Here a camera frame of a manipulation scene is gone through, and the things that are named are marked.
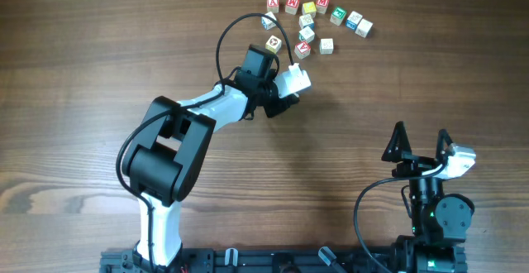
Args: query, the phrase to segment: toy cube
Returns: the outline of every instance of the toy cube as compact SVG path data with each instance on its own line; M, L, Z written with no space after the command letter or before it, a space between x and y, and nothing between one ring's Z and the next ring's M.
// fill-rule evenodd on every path
M332 54L332 50L334 50L334 43L332 42L332 38L322 38L322 40L320 41L320 54Z
M284 6L284 11L296 15L298 13L299 0L287 0L287 4Z
M303 29L306 26L311 27L314 30L314 20L311 15L304 15L299 17L299 26Z
M314 31L311 29L311 27L306 26L299 32L299 40L300 41L306 41L307 43L310 43L314 40Z
M266 0L266 11L279 13L279 0Z
M266 46L265 46L265 48L266 48L267 50L271 50L271 51L273 51L274 54L277 54L277 53L279 52L279 49L281 49L281 44L282 44L282 43L283 43L283 42L282 42L279 38L277 38L277 37L275 37L275 36L271 36L271 37L268 39L268 41L266 41Z
M358 12L352 12L349 17L347 17L346 26L349 28L356 30L356 27L358 26L358 23L362 19L362 15Z
M316 0L316 11L325 14L329 7L330 0Z
M372 26L372 22L363 19L362 21L360 21L360 24L358 24L358 27L356 27L356 34L365 38L369 34L369 30L371 30Z
M335 8L331 15L331 23L339 26L344 21L344 18L346 18L346 14L347 12L345 9L341 7Z
M311 46L306 41L302 41L296 45L294 53L299 59L303 59L311 54Z
M265 15L269 16L269 17L271 17L271 18L273 18L274 20L277 21L277 19L275 18L275 15L272 12L266 12ZM266 17L261 17L261 23L263 24L263 27L266 30L270 30L271 28L275 27L275 23L272 22L271 20L267 19Z
M307 2L303 4L303 7L301 8L301 13L303 15L311 15L311 17L316 16L316 5L314 5L314 2Z

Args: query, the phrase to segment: robotic arm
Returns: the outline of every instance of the robotic arm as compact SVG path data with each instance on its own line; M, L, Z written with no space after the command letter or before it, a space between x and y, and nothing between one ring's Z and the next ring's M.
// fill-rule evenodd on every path
M195 99L176 103L158 97L150 105L143 123L160 113L171 113L141 130L122 161L131 188L143 198L139 198L141 240L133 254L134 264L142 270L151 271L150 256L155 271L164 272L178 261L181 202L198 178L212 134L249 114L253 117L259 106L274 117L299 101L297 92L311 86L307 72L298 64L277 75L271 69L273 61L273 53L251 45L235 79L224 81L223 92L217 84ZM164 139L179 142L179 148L166 146ZM144 200L150 203L151 215Z

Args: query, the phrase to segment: blue block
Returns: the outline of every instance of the blue block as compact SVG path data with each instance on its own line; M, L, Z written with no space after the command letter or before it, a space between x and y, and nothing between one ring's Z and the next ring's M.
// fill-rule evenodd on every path
M348 26L349 28L353 30L356 30L356 26L358 26L358 24L355 24L354 22L351 22L351 21L347 21L346 26Z

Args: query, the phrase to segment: wooden surface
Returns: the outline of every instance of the wooden surface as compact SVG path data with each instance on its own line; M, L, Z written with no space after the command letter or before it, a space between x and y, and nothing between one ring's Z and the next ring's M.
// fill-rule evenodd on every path
M364 14L372 36L331 24L335 5ZM380 156L404 120L417 154L433 156L443 127L478 153L477 165L445 186L477 208L465 245L470 270L526 272L528 7L331 0L316 33L334 38L335 53L319 55L312 43L302 67L313 87L302 102L274 119L260 109L213 137L183 203L184 245L357 245L355 199L391 175ZM264 10L265 0L0 0L0 271L94 272L100 251L131 247L138 204L113 172L119 146L153 98L210 90L224 28ZM294 43L298 16L278 19ZM259 19L235 26L222 46L225 75L270 34L280 33ZM360 225L369 244L411 233L402 185L366 196Z

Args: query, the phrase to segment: wooden table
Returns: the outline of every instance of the wooden table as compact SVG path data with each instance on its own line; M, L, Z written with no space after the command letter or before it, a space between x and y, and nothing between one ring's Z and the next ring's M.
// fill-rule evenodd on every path
M331 0L374 23L370 38L316 17L335 53L301 62L312 90L285 114L222 128L183 203L186 247L358 245L356 197L391 175L380 161L393 125L433 156L436 134L478 153L446 183L477 211L466 249L473 272L529 266L528 0ZM265 0L0 0L0 271L94 272L99 253L140 236L138 203L113 164L152 99L194 98L217 81L224 28ZM298 16L278 19L292 43ZM226 75L259 19L222 45ZM282 69L288 63L283 48ZM403 183L365 197L368 244L410 234Z

